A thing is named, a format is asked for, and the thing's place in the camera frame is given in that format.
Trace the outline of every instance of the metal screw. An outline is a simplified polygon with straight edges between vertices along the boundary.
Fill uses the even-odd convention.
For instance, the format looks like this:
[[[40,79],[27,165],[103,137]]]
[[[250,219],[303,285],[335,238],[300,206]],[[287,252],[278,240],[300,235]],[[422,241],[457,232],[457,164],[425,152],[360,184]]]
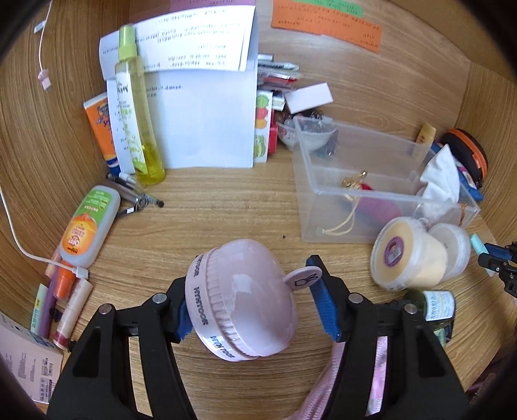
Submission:
[[[410,313],[411,315],[414,315],[418,312],[418,309],[415,305],[413,305],[412,303],[406,303],[404,305],[404,310],[407,312],[407,313]]]
[[[111,311],[111,305],[109,303],[105,303],[104,305],[99,306],[99,313],[106,315]]]
[[[165,293],[157,293],[153,296],[154,303],[163,303],[167,300],[167,295]]]
[[[362,296],[359,293],[351,293],[348,295],[348,300],[352,303],[361,303]]]

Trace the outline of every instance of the plastic tub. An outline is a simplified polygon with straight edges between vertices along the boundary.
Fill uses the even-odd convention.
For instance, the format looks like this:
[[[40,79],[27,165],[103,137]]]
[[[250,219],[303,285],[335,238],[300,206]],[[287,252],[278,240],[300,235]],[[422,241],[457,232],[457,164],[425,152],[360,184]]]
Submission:
[[[448,223],[439,223],[428,233],[444,244],[447,250],[447,269],[442,281],[462,274],[470,259],[470,239],[465,230]]]
[[[322,122],[319,119],[305,118],[308,123],[304,129],[302,129],[302,135],[305,138],[309,151],[314,151],[324,146],[330,140],[330,136],[335,132],[336,128],[333,124],[328,125],[326,122]],[[296,136],[294,120],[287,119],[285,124],[278,124],[278,138],[280,141],[287,146],[292,152],[296,143],[298,143],[298,137]]]
[[[398,217],[380,232],[373,245],[370,270],[386,290],[432,289],[447,269],[445,246],[411,217]]]
[[[302,131],[310,120],[294,118],[299,142],[294,147],[293,166],[304,241],[372,244],[386,223],[400,216],[418,218],[424,205],[433,205],[442,214],[434,224],[465,227],[479,212],[463,185],[457,204],[415,195],[423,186],[420,176],[434,156],[425,145],[334,121],[325,123],[324,134],[334,132],[336,139],[333,154],[327,156],[314,151],[311,138]],[[412,156],[414,151],[425,156],[422,162]],[[368,172],[363,181],[373,190],[342,186],[345,178],[362,171]],[[347,220],[341,230],[332,231]]]

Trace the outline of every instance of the fruit sticker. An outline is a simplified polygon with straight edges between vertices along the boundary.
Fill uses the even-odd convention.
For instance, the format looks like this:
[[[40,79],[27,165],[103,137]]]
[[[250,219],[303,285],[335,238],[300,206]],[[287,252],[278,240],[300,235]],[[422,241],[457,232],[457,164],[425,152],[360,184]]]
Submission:
[[[265,162],[269,143],[269,127],[271,126],[271,105],[273,92],[257,91],[255,110],[255,145],[253,160]]]
[[[94,189],[89,192],[63,235],[61,245],[66,252],[71,255],[82,255],[87,252],[110,201],[111,195],[105,191]]]

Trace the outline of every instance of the green sticky note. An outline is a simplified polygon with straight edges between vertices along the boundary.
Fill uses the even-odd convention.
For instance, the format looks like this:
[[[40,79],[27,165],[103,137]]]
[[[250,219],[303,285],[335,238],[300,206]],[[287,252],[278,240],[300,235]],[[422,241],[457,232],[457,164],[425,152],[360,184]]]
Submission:
[[[358,18],[362,18],[362,7],[355,3],[345,2],[343,0],[295,0],[298,3],[307,3],[315,6],[328,7],[329,9],[339,10],[343,13],[353,14]]]

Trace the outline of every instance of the yellow bottle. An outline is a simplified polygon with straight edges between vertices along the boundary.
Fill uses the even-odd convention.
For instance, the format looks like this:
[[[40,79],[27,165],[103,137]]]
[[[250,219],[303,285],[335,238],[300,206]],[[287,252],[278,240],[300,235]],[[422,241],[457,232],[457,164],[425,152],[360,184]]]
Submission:
[[[145,185],[158,184],[165,179],[165,170],[156,146],[147,102],[144,65],[136,53],[133,25],[120,28],[115,78],[126,140],[138,179]]]

